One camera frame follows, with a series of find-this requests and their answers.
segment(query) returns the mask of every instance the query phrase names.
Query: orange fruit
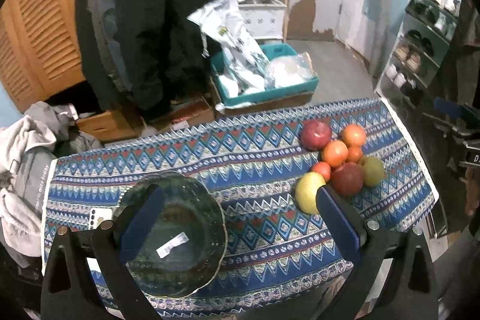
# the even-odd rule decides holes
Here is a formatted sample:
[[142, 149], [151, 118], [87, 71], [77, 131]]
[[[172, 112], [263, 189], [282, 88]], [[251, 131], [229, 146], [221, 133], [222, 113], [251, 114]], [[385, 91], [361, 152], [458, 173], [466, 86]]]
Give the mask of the orange fruit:
[[362, 158], [362, 156], [363, 156], [363, 152], [360, 147], [350, 147], [349, 155], [346, 158], [346, 161], [358, 163], [358, 161]]
[[327, 144], [322, 151], [322, 159], [328, 163], [330, 167], [341, 166], [349, 156], [349, 149], [343, 141], [335, 140]]
[[318, 162], [311, 167], [311, 171], [318, 172], [321, 176], [323, 176], [325, 182], [328, 182], [330, 180], [332, 169], [327, 162]]
[[343, 129], [342, 140], [347, 147], [361, 147], [367, 141], [367, 134], [360, 125], [350, 124]]

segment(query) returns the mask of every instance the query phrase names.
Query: green glass bowl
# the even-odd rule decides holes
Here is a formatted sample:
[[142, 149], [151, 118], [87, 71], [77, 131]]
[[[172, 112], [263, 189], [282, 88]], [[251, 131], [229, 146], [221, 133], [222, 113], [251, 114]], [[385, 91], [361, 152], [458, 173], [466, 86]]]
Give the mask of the green glass bowl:
[[148, 176], [126, 191], [113, 220], [152, 185], [163, 192], [163, 208], [126, 266], [143, 292], [183, 298], [217, 275], [227, 250], [225, 216], [201, 182], [166, 172]]

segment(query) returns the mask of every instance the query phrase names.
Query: plastic bag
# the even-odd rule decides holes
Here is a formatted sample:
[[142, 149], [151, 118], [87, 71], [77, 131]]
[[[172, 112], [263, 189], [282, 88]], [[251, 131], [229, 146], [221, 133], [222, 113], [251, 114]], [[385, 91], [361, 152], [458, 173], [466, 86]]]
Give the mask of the plastic bag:
[[266, 88], [282, 88], [301, 84], [315, 77], [307, 52], [274, 58], [267, 67]]
[[249, 87], [264, 90], [268, 58], [248, 33], [238, 8], [237, 0], [214, 0], [190, 14], [188, 20], [220, 43], [225, 66], [242, 90]]

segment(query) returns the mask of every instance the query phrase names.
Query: metal shoe rack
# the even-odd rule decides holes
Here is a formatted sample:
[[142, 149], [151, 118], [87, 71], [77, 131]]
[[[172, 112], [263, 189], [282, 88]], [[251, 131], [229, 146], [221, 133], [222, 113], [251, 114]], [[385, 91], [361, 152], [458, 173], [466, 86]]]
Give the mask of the metal shoe rack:
[[[457, 24], [457, 18], [444, 10], [438, 4], [436, 4], [432, 0], [416, 0], [417, 2], [422, 3], [426, 6], [429, 10], [431, 10], [435, 16], [439, 16], [440, 14], [444, 14], [446, 17], [447, 24]], [[419, 48], [415, 43], [411, 42], [407, 38], [407, 32], [411, 29], [415, 29], [419, 31], [424, 38], [428, 38], [432, 46], [434, 48], [434, 55], [428, 55], [422, 48]], [[421, 57], [421, 69], [426, 70], [426, 74], [419, 75], [419, 71], [413, 72], [406, 64], [404, 64], [395, 54], [395, 50], [399, 47], [399, 45], [405, 44], [409, 47], [413, 48], [416, 53], [418, 53]], [[395, 64], [400, 67], [400, 72], [402, 72], [406, 78], [413, 79], [416, 81], [417, 87], [423, 90], [423, 93], [426, 94], [426, 90], [429, 87], [431, 81], [435, 77], [438, 69], [440, 68], [440, 64], [442, 63], [445, 54], [448, 51], [450, 46], [450, 41], [440, 32], [436, 31], [436, 29], [431, 26], [429, 23], [425, 22], [424, 20], [420, 19], [414, 13], [411, 13], [409, 8], [407, 7], [405, 10], [405, 15], [402, 19], [400, 24], [400, 28], [397, 33], [397, 38], [395, 39], [395, 44], [392, 48], [390, 56], [388, 57], [388, 61], [380, 75], [380, 79], [378, 79], [378, 83], [375, 88], [375, 92], [377, 92], [382, 97], [387, 98], [399, 98], [401, 99], [407, 107], [411, 109], [415, 109], [416, 105], [414, 105], [410, 98], [404, 95], [400, 88], [395, 85], [395, 83], [386, 75], [386, 71], [391, 64]]]

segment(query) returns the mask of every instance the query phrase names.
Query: patterned tablecloth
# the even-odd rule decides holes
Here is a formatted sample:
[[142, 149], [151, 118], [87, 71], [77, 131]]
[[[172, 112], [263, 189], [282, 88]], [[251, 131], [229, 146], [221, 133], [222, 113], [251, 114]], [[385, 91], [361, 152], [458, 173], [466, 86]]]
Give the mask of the patterned tablecloth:
[[[235, 312], [319, 286], [351, 267], [321, 216], [299, 211], [296, 180], [317, 162], [298, 141], [302, 121], [321, 118], [334, 137], [350, 123], [365, 127], [363, 151], [385, 163], [386, 179], [352, 199], [361, 216], [405, 230], [438, 200], [409, 133], [387, 102], [346, 100], [261, 112], [161, 134], [52, 163], [44, 202], [44, 264], [59, 226], [87, 229], [92, 207], [115, 209], [119, 196], [150, 172], [176, 169], [202, 181], [221, 204], [228, 248], [217, 277], [195, 295], [147, 295], [161, 316]], [[99, 272], [100, 295], [115, 308]]]

